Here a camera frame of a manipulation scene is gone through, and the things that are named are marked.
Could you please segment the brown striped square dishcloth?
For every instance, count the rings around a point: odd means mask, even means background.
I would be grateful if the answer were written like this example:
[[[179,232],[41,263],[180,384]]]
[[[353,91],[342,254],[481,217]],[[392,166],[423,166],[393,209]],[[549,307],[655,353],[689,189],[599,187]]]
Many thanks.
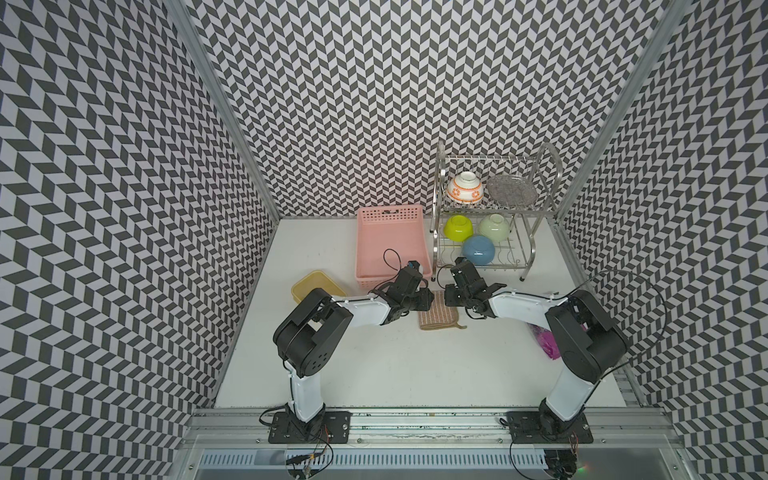
[[[428,311],[418,313],[419,328],[423,331],[443,329],[465,329],[459,323],[459,311],[456,307],[447,306],[444,291],[433,291],[434,299]]]

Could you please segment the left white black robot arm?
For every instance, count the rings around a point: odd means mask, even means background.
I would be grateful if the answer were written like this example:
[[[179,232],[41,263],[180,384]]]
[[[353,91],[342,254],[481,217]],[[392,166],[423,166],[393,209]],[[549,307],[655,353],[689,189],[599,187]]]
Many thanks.
[[[388,325],[414,311],[428,311],[433,300],[415,260],[365,296],[338,297],[322,288],[311,290],[273,335],[290,375],[288,409],[296,420],[310,424],[324,413],[319,372],[348,329]]]

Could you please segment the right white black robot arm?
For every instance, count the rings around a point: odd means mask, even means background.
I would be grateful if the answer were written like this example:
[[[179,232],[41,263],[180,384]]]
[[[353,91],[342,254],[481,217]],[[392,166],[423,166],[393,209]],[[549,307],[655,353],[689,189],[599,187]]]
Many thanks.
[[[462,307],[482,319],[522,321],[552,334],[563,370],[539,405],[539,420],[550,435],[571,426],[601,379],[631,346],[618,322],[584,289],[561,297],[513,292],[504,284],[486,283],[476,266],[463,257],[450,272],[454,282],[444,294],[448,306]]]

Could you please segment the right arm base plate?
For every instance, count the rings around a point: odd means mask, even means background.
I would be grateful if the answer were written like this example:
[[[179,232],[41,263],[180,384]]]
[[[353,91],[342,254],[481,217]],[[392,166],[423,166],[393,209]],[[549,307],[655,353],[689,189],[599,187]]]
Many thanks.
[[[584,413],[562,421],[533,410],[508,411],[504,422],[516,443],[534,445],[592,444],[594,437]]]

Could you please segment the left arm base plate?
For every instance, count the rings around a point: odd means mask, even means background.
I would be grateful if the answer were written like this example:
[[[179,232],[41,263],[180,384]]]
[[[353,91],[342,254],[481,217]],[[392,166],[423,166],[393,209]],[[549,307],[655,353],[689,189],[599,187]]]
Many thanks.
[[[308,422],[301,421],[290,409],[274,415],[269,427],[270,444],[346,444],[352,413],[321,410]]]

